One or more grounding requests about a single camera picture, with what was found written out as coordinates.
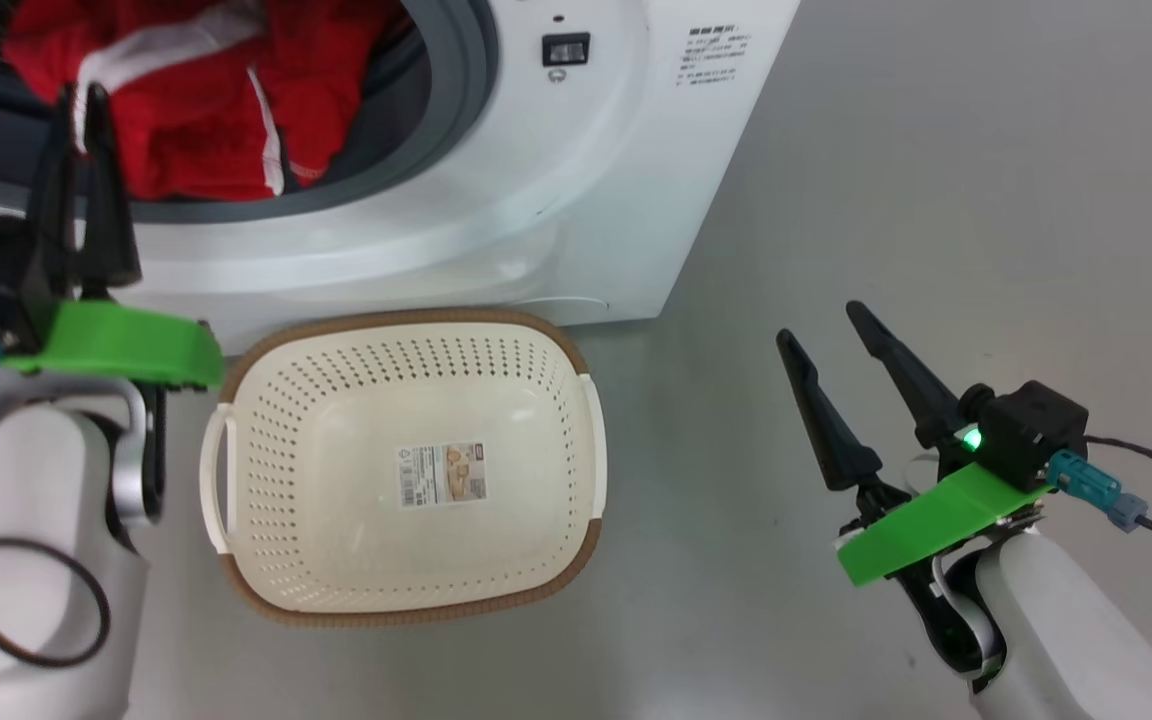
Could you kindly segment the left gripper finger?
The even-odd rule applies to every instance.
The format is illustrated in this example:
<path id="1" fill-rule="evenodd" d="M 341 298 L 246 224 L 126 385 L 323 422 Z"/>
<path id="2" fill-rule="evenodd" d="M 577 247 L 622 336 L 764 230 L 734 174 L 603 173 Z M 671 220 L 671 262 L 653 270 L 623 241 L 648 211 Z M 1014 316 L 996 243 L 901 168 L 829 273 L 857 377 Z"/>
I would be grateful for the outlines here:
<path id="1" fill-rule="evenodd" d="M 35 274 L 52 297 L 74 296 L 70 255 L 76 251 L 76 168 L 73 141 L 74 88 L 65 85 L 52 105 L 41 154 L 33 173 L 26 204 L 26 229 L 32 241 Z"/>
<path id="2" fill-rule="evenodd" d="M 81 283 L 83 291 L 109 291 L 141 282 L 141 251 L 134 238 L 131 200 L 119 158 L 108 91 L 91 85 L 86 99 L 83 141 L 91 174 Z"/>

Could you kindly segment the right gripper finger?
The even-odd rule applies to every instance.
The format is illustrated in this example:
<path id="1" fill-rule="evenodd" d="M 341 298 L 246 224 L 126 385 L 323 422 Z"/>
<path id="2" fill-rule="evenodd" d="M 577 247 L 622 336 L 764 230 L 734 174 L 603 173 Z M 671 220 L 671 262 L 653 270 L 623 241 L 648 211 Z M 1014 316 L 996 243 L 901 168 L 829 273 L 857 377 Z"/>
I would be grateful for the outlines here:
<path id="1" fill-rule="evenodd" d="M 861 444 L 850 425 L 838 414 L 836 407 L 820 388 L 817 365 L 791 331 L 776 333 L 776 350 L 791 384 L 797 410 L 826 488 L 847 491 L 881 483 L 878 473 L 882 461 L 873 448 Z"/>
<path id="2" fill-rule="evenodd" d="M 957 441 L 967 420 L 958 414 L 957 396 L 863 302 L 847 302 L 846 314 L 867 354 L 882 363 L 915 423 L 923 448 L 942 448 Z"/>

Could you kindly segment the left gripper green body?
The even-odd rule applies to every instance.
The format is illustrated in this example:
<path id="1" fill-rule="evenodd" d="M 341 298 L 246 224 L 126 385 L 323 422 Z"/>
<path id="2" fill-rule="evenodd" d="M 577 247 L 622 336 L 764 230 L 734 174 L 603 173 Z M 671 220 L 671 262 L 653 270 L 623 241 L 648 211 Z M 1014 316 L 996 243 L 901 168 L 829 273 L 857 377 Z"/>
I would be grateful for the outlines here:
<path id="1" fill-rule="evenodd" d="M 204 389 L 219 387 L 225 373 L 223 351 L 204 323 L 106 300 L 65 301 L 40 350 L 8 354 L 3 365 Z"/>

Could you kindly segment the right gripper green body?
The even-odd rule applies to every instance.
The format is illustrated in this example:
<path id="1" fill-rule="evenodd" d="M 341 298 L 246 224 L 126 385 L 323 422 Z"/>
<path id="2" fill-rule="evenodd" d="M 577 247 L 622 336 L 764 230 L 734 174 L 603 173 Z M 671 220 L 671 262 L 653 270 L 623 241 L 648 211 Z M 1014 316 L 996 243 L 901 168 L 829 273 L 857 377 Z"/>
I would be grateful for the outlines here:
<path id="1" fill-rule="evenodd" d="M 967 541 L 1049 491 L 1043 482 L 1020 491 L 986 468 L 969 465 L 838 541 L 838 562 L 855 588 L 864 588 Z"/>

